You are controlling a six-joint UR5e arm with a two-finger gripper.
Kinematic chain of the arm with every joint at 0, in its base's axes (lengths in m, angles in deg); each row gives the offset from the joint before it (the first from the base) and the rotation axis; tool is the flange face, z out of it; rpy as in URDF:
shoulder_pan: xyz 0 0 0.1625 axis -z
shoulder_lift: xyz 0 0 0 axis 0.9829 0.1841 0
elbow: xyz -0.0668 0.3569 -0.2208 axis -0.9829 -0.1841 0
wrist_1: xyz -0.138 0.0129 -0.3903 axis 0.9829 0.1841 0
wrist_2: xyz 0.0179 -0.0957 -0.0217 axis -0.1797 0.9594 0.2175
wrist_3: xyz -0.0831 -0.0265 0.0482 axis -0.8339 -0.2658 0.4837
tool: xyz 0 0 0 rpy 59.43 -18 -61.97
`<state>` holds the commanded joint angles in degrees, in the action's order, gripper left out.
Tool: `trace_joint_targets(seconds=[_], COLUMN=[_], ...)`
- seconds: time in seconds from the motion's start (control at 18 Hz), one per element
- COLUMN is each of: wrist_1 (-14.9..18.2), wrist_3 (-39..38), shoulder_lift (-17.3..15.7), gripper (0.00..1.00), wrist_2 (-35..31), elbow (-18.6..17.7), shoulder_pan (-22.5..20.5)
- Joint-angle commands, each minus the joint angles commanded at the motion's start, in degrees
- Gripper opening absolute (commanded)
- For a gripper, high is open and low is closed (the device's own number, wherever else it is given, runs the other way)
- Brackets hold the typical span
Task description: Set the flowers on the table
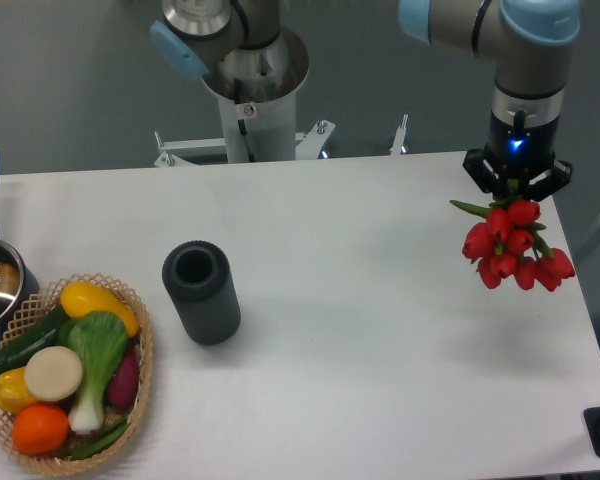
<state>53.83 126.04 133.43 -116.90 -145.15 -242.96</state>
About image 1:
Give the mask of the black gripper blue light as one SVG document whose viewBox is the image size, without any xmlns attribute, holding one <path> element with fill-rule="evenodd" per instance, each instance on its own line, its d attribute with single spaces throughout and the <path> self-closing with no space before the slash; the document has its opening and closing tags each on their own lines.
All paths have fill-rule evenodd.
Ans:
<svg viewBox="0 0 600 480">
<path fill-rule="evenodd" d="M 559 118 L 534 127 L 527 123 L 521 112 L 514 115 L 512 124 L 492 114 L 485 147 L 466 152 L 462 166 L 483 193 L 506 197 L 510 179 L 520 184 L 534 179 L 525 198 L 541 202 L 571 182 L 573 165 L 554 159 Z"/>
</svg>

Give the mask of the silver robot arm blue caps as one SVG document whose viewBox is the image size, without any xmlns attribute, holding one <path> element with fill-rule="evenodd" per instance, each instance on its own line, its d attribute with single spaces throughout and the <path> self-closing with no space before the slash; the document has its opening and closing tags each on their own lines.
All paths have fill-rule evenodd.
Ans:
<svg viewBox="0 0 600 480">
<path fill-rule="evenodd" d="M 402 1 L 401 29 L 429 45 L 496 65 L 489 135 L 464 169 L 497 199 L 542 201 L 572 175 L 553 148 L 577 1 Z M 296 94 L 309 69 L 304 42 L 276 1 L 166 1 L 149 30 L 164 61 L 216 97 L 232 163 L 295 160 Z"/>
</svg>

